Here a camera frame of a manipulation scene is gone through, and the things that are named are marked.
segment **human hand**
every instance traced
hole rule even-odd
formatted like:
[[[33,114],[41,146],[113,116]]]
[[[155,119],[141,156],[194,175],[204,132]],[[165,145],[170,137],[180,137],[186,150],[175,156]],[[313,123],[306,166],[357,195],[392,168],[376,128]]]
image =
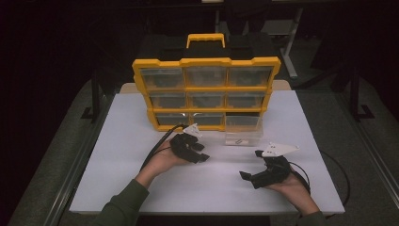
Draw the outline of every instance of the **human hand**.
[[[136,180],[148,188],[152,180],[159,174],[170,170],[174,166],[187,163],[189,162],[173,153],[169,140],[167,140],[155,151],[149,163],[137,175]]]
[[[292,173],[281,183],[266,186],[282,194],[301,214],[306,216],[320,211],[311,194]]]

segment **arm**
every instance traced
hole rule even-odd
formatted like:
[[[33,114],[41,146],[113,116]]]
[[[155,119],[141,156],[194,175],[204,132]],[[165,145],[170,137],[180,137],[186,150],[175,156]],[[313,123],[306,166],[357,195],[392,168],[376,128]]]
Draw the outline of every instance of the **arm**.
[[[323,213],[311,198],[311,194],[292,173],[282,183],[267,188],[278,191],[301,213],[303,218],[298,221],[299,226],[327,225]]]
[[[169,147],[169,141],[165,141],[158,148],[159,152],[152,157],[135,179],[104,206],[92,225],[136,225],[141,204],[149,195],[147,188],[150,187],[155,177],[168,171],[173,166],[188,163],[177,157]]]

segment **sleeve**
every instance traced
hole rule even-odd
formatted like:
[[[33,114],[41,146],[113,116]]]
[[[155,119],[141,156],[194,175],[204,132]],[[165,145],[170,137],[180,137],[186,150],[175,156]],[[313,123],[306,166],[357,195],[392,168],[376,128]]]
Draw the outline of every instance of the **sleeve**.
[[[136,225],[138,211],[149,195],[149,191],[136,180],[132,180],[119,195],[112,197],[92,226]]]
[[[321,211],[306,215],[297,223],[298,226],[327,226],[326,218]]]

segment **small clear container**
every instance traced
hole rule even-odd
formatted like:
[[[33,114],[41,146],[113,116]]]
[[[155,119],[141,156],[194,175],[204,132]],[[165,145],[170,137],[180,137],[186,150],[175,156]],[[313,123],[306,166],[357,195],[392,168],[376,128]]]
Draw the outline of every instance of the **small clear container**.
[[[273,67],[232,67],[229,68],[229,81],[231,87],[264,87],[267,84]]]
[[[190,107],[223,107],[224,92],[188,92],[188,103]]]
[[[140,69],[140,73],[147,90],[184,88],[182,68]]]
[[[227,103],[228,108],[252,108],[261,107],[265,92],[263,91],[252,91],[252,92],[239,92],[231,91],[227,92]]]
[[[256,146],[263,138],[263,123],[261,117],[226,116],[226,145]]]
[[[149,94],[154,108],[184,108],[184,92],[151,92]]]
[[[222,125],[223,115],[220,112],[192,113],[191,118],[198,125]]]
[[[189,124],[187,113],[156,113],[159,125]]]
[[[226,82],[226,68],[187,67],[185,79],[188,87],[223,87]]]

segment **black cable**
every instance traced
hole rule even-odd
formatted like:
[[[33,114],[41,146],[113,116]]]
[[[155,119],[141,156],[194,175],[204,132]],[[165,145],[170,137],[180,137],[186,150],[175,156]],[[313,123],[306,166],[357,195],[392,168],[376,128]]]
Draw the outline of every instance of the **black cable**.
[[[343,200],[343,206],[346,206],[346,204],[348,203],[349,198],[350,198],[350,190],[351,190],[351,185],[350,185],[349,177],[348,177],[348,175],[346,174],[346,171],[345,171],[345,169],[343,168],[343,166],[341,166],[341,164],[340,164],[335,158],[333,158],[331,155],[329,155],[328,153],[325,153],[325,152],[323,152],[323,151],[321,151],[321,150],[320,150],[320,153],[324,154],[324,155],[327,156],[329,159],[331,159],[331,160],[340,168],[341,172],[343,173],[343,176],[345,177],[346,184],[347,184],[347,194],[346,194],[345,199]],[[333,217],[333,216],[335,216],[335,214],[326,217],[326,219],[329,219],[329,218],[331,218],[331,217]]]
[[[296,163],[293,163],[293,162],[288,162],[288,163],[297,166],[298,168],[300,168],[303,171],[303,173],[305,173],[306,180],[308,181],[308,186],[311,187],[311,180],[309,179],[308,173],[306,173],[306,171],[304,169],[302,169],[301,167],[299,167],[299,165],[297,165]]]
[[[171,148],[171,147],[167,147],[167,148],[164,148],[164,149],[158,150],[156,153],[162,152],[163,150],[166,150],[166,149],[169,149],[169,148]]]
[[[149,154],[147,155],[146,159],[143,162],[143,165],[140,168],[140,171],[143,170],[143,168],[150,162],[150,159],[152,158],[152,156],[155,154],[156,150],[161,146],[161,144],[163,142],[165,142],[165,140],[167,140],[167,138],[170,136],[171,133],[173,133],[173,131],[179,127],[185,128],[187,127],[186,125],[183,124],[178,124],[175,125],[173,128],[169,129],[164,136],[158,141],[158,143],[155,144],[155,146],[153,146],[152,150],[149,152]]]

